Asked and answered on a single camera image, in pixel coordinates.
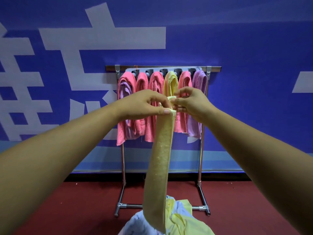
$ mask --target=towel rack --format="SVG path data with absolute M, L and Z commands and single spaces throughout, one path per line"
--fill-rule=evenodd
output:
M 191 75 L 194 74 L 194 70 L 199 70 L 202 69 L 207 77 L 207 86 L 206 86 L 206 91 L 205 95 L 208 94 L 208 86 L 209 86 L 209 79 L 210 79 L 210 73 L 211 72 L 220 72 L 222 67 L 211 67 L 211 66 L 205 66 L 205 67 L 194 67 L 194 66 L 124 66 L 124 65 L 106 65 L 105 70 L 106 71 L 115 71 L 116 73 L 116 78 L 119 79 L 121 77 L 121 72 L 124 71 L 130 71 L 134 74 L 135 77 L 138 76 L 140 71 L 143 71 L 147 74 L 147 76 L 151 75 L 152 72 L 154 71 L 160 71 L 162 72 L 163 76 L 165 77 L 167 71 L 174 71 L 175 74 L 179 77 L 181 74 L 181 71 L 184 70 L 189 70 L 192 71 Z M 198 181 L 197 181 L 197 187 L 199 194 L 201 196 L 203 205 L 200 206 L 192 206 L 193 210 L 197 211 L 205 211 L 206 214 L 209 216 L 211 215 L 209 206 L 205 200 L 202 188 L 201 188 L 201 174 L 202 174 L 202 160 L 203 160 L 203 141 L 204 141 L 204 130 L 205 126 L 202 124 L 202 133 L 201 133 L 201 150 L 200 150 L 200 162 L 199 162 L 199 171 L 198 171 Z M 124 159 L 124 144 L 121 145 L 121 156 L 122 156 L 122 174 L 123 174 L 123 186 L 122 190 L 119 195 L 119 200 L 117 202 L 116 210 L 115 210 L 115 217 L 118 217 L 118 213 L 120 209 L 142 209 L 142 205 L 138 204 L 125 204 L 122 203 L 122 198 L 123 198 L 123 193 L 124 189 L 126 186 L 126 178 L 125 178 L 125 159 Z

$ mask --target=yellow fabric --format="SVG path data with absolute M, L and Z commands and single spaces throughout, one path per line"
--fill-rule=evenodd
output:
M 185 209 L 192 215 L 192 206 L 188 200 L 180 200 Z M 213 231 L 204 222 L 172 211 L 174 199 L 166 200 L 166 234 L 170 235 L 214 235 Z
M 178 90 L 178 79 L 173 71 L 167 73 L 163 83 L 163 94 L 166 96 L 173 96 L 174 92 Z
M 156 134 L 143 194 L 145 219 L 162 233 L 166 233 L 166 188 L 175 116 L 176 111 L 170 109 L 170 114 L 156 118 Z

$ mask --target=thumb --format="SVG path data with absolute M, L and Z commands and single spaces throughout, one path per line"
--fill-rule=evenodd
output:
M 149 115 L 168 115 L 171 112 L 168 108 L 152 105 L 148 105 L 148 111 Z
M 174 105 L 177 105 L 177 106 L 184 106 L 186 107 L 187 105 L 187 98 L 173 98 L 170 100 L 171 103 L 173 103 Z

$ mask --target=human hand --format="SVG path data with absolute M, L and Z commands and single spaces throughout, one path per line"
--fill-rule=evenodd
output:
M 163 107 L 152 106 L 151 102 L 160 102 Z M 114 102 L 119 121 L 143 119 L 150 115 L 170 113 L 171 104 L 165 95 L 152 90 L 141 90 Z
M 177 112 L 186 112 L 190 114 L 196 121 L 204 123 L 206 115 L 211 109 L 216 109 L 207 99 L 206 95 L 199 89 L 193 87 L 183 87 L 179 89 L 174 95 L 188 96 L 171 99 L 171 103 L 174 104 L 173 109 Z

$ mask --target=purple towel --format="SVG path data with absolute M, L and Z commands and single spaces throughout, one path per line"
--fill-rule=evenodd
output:
M 207 87 L 208 77 L 202 70 L 195 72 L 193 77 L 193 87 L 200 89 L 204 94 Z M 201 139 L 202 124 L 195 121 L 191 115 L 188 115 L 187 119 L 187 132 L 190 137 Z
M 120 83 L 120 94 L 119 98 L 122 99 L 128 95 L 132 94 L 131 86 L 126 81 L 122 81 Z M 126 139 L 136 139 L 138 138 L 138 135 L 134 134 L 134 131 L 131 127 L 131 120 L 125 120 L 125 135 Z

